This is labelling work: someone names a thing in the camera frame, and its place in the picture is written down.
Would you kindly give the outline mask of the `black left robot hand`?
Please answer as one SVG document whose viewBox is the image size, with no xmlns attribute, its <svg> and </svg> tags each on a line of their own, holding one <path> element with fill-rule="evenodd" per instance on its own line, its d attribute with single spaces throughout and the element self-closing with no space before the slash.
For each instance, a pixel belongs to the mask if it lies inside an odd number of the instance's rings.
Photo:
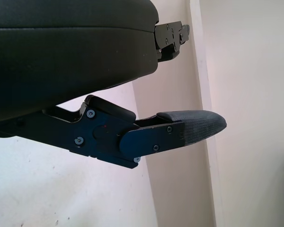
<svg viewBox="0 0 284 227">
<path fill-rule="evenodd" d="M 115 165 L 205 140 L 217 113 L 138 120 L 93 93 L 152 74 L 190 27 L 159 24 L 149 0 L 0 0 L 0 138 L 34 140 Z"/>
</svg>

